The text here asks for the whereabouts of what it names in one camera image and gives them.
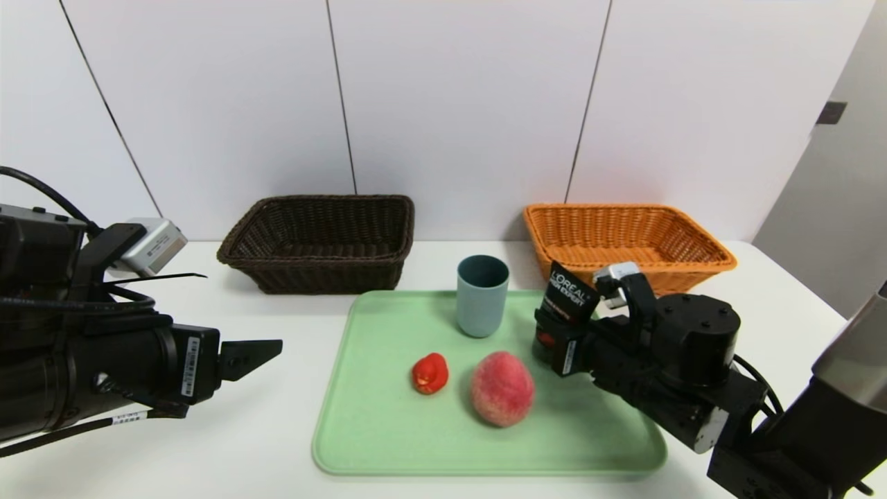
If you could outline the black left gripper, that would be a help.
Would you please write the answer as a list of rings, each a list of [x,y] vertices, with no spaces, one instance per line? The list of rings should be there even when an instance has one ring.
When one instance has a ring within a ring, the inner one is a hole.
[[[282,339],[228,341],[169,315],[99,315],[67,345],[67,418],[137,403],[173,414],[209,400],[282,353]]]

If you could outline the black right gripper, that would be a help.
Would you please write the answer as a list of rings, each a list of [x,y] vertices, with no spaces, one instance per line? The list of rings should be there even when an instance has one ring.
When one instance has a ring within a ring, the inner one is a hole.
[[[554,312],[535,310],[536,329],[532,344],[534,357],[560,377],[589,375],[603,387],[619,387],[634,377],[633,357],[627,351],[624,334],[627,317],[591,320],[585,326],[566,326]]]

